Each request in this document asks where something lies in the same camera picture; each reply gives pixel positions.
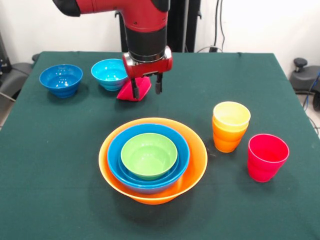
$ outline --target red robot arm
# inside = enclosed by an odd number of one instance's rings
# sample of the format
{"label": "red robot arm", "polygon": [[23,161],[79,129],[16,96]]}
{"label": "red robot arm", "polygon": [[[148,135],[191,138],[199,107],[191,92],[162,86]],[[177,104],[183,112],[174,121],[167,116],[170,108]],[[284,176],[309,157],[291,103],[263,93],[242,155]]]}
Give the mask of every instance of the red robot arm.
{"label": "red robot arm", "polygon": [[139,98],[135,78],[156,74],[156,92],[162,92],[162,76],[173,59],[167,46],[170,0],[53,0],[62,13],[79,17],[107,11],[122,14],[128,53],[122,57],[133,96]]}

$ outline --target dark blue bowl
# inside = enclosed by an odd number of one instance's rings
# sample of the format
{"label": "dark blue bowl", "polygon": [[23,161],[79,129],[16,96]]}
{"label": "dark blue bowl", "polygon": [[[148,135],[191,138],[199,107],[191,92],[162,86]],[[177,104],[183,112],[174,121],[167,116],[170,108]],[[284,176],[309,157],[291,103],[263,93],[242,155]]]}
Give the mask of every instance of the dark blue bowl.
{"label": "dark blue bowl", "polygon": [[[176,169],[170,174],[170,177],[162,176],[153,181],[141,179],[144,184],[139,184],[123,174],[119,166],[119,156],[121,154],[122,147],[129,139],[144,133],[162,134],[173,141],[178,151],[179,161]],[[112,174],[129,189],[142,194],[155,194],[169,188],[186,171],[189,159],[190,150],[184,137],[168,126],[154,123],[139,124],[127,128],[113,139],[107,152],[108,165]]]}
{"label": "dark blue bowl", "polygon": [[64,99],[76,93],[83,75],[81,68],[75,65],[61,64],[44,70],[39,80],[50,93]]}

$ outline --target table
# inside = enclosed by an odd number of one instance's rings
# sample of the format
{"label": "table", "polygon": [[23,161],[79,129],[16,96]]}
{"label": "table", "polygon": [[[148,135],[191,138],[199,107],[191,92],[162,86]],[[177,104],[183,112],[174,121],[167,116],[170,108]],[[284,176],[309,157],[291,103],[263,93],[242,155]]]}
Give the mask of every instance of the table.
{"label": "table", "polygon": [[[320,238],[320,141],[273,54],[175,53],[163,93],[138,103],[116,100],[91,76],[95,62],[121,53],[43,52],[0,131],[0,239]],[[75,64],[78,93],[58,99],[39,83],[56,64]],[[212,110],[237,101],[252,114],[235,152],[213,144]],[[103,179],[98,153],[118,126],[143,117],[177,120],[208,150],[201,181],[163,205],[143,205]],[[275,134],[290,157],[268,183],[247,174],[247,144]]]}

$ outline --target red cup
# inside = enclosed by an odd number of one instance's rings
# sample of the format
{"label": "red cup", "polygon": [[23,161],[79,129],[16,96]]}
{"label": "red cup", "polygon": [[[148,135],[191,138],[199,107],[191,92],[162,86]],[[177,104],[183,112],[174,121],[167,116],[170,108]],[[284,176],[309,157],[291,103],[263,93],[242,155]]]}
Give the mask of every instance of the red cup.
{"label": "red cup", "polygon": [[281,138],[271,134],[253,136],[248,144],[250,177],[259,183],[268,182],[285,164],[289,154],[289,147]]}

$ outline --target blue bowl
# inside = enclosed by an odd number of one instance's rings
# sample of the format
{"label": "blue bowl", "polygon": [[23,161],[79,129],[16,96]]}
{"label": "blue bowl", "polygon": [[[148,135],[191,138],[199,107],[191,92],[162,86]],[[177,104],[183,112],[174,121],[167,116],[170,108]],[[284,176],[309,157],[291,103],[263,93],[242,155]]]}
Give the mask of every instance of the blue bowl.
{"label": "blue bowl", "polygon": [[64,99],[76,93],[83,75],[81,68],[75,65],[61,64],[44,70],[39,80],[50,93]]}
{"label": "blue bowl", "polygon": [[[144,133],[162,134],[171,139],[178,151],[178,163],[176,169],[171,173],[170,177],[165,178],[165,176],[162,176],[161,178],[153,181],[141,179],[144,184],[140,184],[133,182],[130,178],[127,178],[127,176],[123,174],[119,166],[119,156],[121,154],[122,147],[129,139],[138,134]],[[189,164],[189,159],[190,150],[184,137],[170,127],[154,123],[139,124],[127,128],[113,139],[107,152],[108,165],[112,174],[126,187],[142,194],[155,194],[169,188],[186,171]]]}
{"label": "blue bowl", "polygon": [[137,175],[133,174],[131,171],[129,171],[121,161],[121,156],[119,156],[119,160],[118,160],[120,171],[125,175],[126,179],[139,185],[154,185],[169,179],[171,175],[175,172],[176,168],[178,167],[178,162],[179,162],[179,156],[177,156],[176,161],[172,166],[172,168],[170,168],[169,171],[167,171],[164,175],[162,175],[161,177],[155,180],[146,181],[139,178]]}
{"label": "blue bowl", "polygon": [[118,91],[128,79],[124,62],[121,59],[106,59],[91,68],[91,74],[108,91]]}

